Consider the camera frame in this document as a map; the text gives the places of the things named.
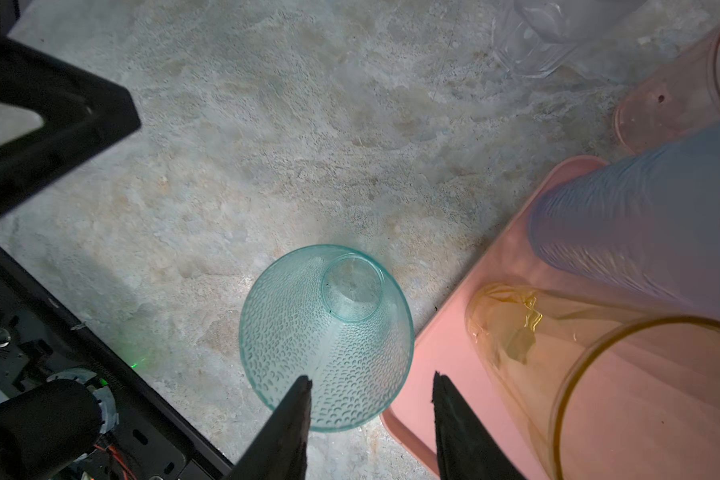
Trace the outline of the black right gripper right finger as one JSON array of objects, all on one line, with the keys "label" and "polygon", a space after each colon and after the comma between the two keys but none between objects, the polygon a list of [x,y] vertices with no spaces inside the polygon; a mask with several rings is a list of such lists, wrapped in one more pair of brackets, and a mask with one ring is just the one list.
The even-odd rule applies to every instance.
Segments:
[{"label": "black right gripper right finger", "polygon": [[433,378],[432,403],[441,479],[523,480],[446,375]]}]

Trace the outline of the blue textured plastic tumbler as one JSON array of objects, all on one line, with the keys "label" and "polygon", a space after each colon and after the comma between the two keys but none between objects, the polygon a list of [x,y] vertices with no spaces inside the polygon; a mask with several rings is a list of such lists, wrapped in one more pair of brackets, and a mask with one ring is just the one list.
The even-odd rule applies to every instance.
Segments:
[{"label": "blue textured plastic tumbler", "polygon": [[720,123],[548,191],[528,234],[557,269],[720,320]]}]

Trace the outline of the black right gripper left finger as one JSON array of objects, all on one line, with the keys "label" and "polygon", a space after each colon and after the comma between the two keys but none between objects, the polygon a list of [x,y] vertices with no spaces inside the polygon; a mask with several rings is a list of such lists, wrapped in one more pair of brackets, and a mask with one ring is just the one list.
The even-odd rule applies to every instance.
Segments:
[{"label": "black right gripper left finger", "polygon": [[312,381],[299,376],[225,479],[304,479]]}]

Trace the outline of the clear faceted glass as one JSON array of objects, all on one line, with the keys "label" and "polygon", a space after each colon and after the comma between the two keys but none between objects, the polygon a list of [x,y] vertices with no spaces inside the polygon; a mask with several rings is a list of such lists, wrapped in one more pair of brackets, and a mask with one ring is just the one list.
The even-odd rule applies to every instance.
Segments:
[{"label": "clear faceted glass", "polygon": [[493,25],[493,52],[510,72],[543,78],[578,46],[601,37],[642,5],[634,0],[506,1]]}]

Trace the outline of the yellow plastic tumbler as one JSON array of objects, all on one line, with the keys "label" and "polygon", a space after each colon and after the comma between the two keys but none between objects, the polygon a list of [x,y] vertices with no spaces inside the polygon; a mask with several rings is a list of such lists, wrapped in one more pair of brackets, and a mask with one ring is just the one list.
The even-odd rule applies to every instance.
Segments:
[{"label": "yellow plastic tumbler", "polygon": [[720,322],[494,283],[474,349],[552,479],[720,479]]}]

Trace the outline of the green textured plastic tumbler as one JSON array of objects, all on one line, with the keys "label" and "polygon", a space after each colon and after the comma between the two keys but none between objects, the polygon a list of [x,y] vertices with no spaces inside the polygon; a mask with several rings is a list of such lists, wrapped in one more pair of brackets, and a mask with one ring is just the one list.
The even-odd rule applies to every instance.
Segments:
[{"label": "green textured plastic tumbler", "polygon": [[391,405],[414,355],[412,314],[393,276],[370,256],[320,244],[272,263],[239,323],[246,377],[275,409],[294,381],[312,383],[311,430],[357,428]]}]

